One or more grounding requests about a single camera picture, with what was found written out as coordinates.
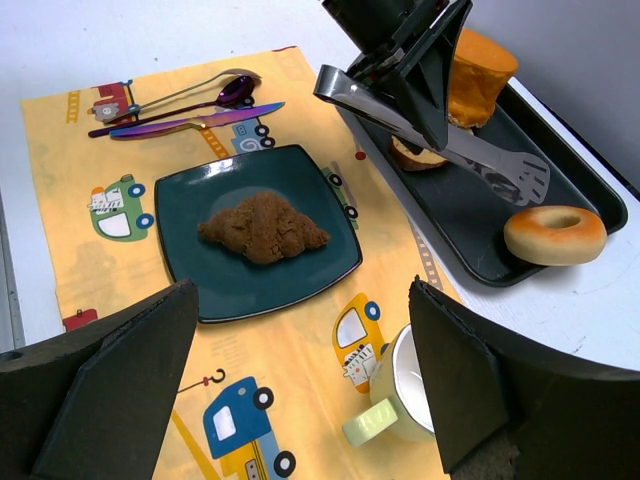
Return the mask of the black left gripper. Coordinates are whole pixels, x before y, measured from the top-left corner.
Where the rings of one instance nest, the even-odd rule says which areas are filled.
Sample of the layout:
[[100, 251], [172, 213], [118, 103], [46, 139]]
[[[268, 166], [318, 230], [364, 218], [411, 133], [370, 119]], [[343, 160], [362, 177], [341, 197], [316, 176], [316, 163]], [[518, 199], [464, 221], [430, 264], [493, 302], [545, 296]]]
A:
[[347, 75], [390, 102], [431, 147], [443, 150], [454, 53], [472, 3], [327, 0], [321, 5], [360, 49]]

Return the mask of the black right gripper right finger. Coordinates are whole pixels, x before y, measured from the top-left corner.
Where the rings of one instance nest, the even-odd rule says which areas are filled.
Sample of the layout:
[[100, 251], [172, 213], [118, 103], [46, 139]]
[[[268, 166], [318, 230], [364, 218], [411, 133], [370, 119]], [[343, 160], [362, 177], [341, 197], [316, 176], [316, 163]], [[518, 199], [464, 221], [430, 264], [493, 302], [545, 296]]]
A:
[[415, 280], [413, 338], [454, 479], [635, 479], [639, 374], [560, 352]]

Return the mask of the glazed bagel donut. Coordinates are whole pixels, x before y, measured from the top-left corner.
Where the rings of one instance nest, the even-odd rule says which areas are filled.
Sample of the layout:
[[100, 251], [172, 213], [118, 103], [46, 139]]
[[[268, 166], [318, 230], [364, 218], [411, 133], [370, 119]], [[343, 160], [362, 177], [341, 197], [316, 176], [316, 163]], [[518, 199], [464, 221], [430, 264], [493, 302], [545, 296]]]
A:
[[596, 259], [607, 231], [586, 209], [547, 205], [512, 215], [503, 228], [507, 249], [521, 260], [542, 266], [572, 266]]

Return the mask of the pale green mug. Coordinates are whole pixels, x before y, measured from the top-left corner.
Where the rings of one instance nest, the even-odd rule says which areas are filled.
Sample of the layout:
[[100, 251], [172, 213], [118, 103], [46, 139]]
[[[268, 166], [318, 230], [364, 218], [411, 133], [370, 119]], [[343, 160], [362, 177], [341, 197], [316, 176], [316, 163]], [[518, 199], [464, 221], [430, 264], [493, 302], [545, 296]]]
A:
[[349, 444], [361, 446], [388, 430], [408, 441], [435, 436], [410, 325], [385, 350], [370, 379], [371, 406], [343, 424]]

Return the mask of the brown croissant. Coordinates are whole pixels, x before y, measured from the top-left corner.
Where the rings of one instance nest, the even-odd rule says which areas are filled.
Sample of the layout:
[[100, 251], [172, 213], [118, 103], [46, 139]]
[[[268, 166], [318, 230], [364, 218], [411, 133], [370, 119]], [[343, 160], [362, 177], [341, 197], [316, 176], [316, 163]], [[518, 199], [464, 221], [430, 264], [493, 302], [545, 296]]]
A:
[[225, 208], [198, 226], [200, 238], [219, 243], [258, 265], [293, 258], [329, 243], [330, 234], [271, 191]]

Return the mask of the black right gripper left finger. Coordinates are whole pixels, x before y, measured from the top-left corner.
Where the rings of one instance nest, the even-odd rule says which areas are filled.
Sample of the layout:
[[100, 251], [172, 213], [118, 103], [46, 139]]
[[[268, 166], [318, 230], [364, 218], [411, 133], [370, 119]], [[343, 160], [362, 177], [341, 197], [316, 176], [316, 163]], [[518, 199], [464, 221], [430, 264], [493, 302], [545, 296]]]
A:
[[2, 478], [151, 478], [197, 319], [185, 280], [2, 353]]

